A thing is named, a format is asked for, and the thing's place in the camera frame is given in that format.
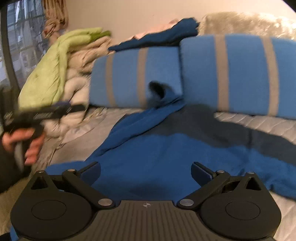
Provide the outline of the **person's left hand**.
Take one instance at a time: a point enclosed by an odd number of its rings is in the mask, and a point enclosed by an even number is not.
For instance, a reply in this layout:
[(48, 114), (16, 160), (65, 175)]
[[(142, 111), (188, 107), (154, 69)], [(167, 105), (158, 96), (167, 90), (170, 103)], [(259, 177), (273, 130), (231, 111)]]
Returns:
[(33, 128), (20, 128), (14, 131), (12, 134), (4, 133), (1, 139), (4, 149), (10, 154), (14, 152), (16, 143), (32, 140), (24, 154), (24, 164), (26, 166), (32, 166), (37, 162), (40, 150), (46, 137), (46, 133), (42, 132), (39, 137), (32, 139), (34, 132), (35, 130)]

